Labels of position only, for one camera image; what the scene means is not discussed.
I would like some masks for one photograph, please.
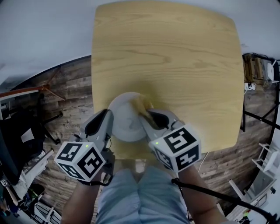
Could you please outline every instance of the white plate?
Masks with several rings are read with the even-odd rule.
[[[135,142],[143,139],[146,133],[135,113],[130,100],[140,93],[127,92],[117,96],[108,109],[114,115],[112,134],[125,142]]]

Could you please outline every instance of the light blue shorts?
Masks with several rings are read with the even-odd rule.
[[[97,224],[188,224],[187,210],[172,177],[148,167],[136,183],[129,169],[117,172],[98,201]]]

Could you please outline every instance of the black chair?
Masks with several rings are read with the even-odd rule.
[[[12,185],[18,183],[24,165],[41,154],[45,135],[55,144],[60,142],[50,135],[44,124],[61,117],[62,113],[42,121],[41,99],[43,96],[38,99],[37,116],[34,116],[31,107],[19,108],[10,119],[0,120],[0,169]],[[34,138],[23,142],[22,136],[27,131],[31,132]]]

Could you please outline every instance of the light wood tabletop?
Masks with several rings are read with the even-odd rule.
[[[191,123],[202,152],[235,145],[243,107],[243,64],[234,22],[181,3],[124,1],[99,6],[92,58],[94,112],[124,92]],[[117,159],[149,159],[145,140],[112,138]]]

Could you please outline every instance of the white cube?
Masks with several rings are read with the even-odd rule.
[[[157,159],[174,172],[180,172],[201,159],[201,140],[190,124],[149,143]]]
[[[87,182],[105,164],[93,142],[63,142],[54,161],[68,176]]]

